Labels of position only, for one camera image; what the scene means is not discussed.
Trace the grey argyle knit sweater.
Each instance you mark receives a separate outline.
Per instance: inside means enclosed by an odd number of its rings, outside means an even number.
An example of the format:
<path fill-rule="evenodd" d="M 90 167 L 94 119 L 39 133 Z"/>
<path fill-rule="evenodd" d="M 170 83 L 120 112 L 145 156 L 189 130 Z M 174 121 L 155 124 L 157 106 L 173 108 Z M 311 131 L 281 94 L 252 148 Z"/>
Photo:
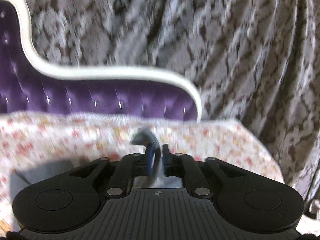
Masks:
<path fill-rule="evenodd" d="M 131 139 L 132 145 L 147 146 L 153 145 L 157 150 L 160 149 L 160 143 L 157 137 L 147 127 L 141 128 Z M 152 158 L 151 175 L 136 177 L 133 181 L 135 188 L 180 188 L 183 186 L 181 178 L 166 177 L 162 164 L 161 153 Z"/>

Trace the floral bed sheet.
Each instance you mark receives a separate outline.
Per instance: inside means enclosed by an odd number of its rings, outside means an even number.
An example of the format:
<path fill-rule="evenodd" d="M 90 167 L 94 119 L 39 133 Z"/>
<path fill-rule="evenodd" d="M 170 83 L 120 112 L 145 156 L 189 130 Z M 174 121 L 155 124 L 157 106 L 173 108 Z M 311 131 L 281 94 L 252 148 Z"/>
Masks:
<path fill-rule="evenodd" d="M 283 182 L 279 165 L 262 143 L 235 120 L 170 121 L 132 116 L 17 112 L 1 116 L 1 235 L 18 230 L 11 204 L 26 186 L 85 161 L 107 157 L 118 161 L 143 153 L 135 140 L 152 132 L 171 152 L 201 161 L 216 157 L 262 176 Z"/>

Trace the purple tufted headboard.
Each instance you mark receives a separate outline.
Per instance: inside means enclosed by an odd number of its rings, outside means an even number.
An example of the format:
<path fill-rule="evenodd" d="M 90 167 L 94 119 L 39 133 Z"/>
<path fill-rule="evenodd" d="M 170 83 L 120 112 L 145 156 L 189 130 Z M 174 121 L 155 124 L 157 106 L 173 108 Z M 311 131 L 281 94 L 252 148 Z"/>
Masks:
<path fill-rule="evenodd" d="M 199 121 L 198 89 L 166 68 L 189 64 L 170 0 L 1 0 L 1 113 L 93 113 Z"/>

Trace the grey damask curtain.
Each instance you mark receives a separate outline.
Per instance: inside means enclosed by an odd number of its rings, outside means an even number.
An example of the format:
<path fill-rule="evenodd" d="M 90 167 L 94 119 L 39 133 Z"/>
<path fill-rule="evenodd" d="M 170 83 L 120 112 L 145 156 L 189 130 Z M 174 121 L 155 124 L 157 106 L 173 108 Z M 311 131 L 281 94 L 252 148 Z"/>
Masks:
<path fill-rule="evenodd" d="M 37 52 L 72 67 L 156 66 L 240 120 L 309 202 L 319 191 L 319 0 L 26 0 Z"/>

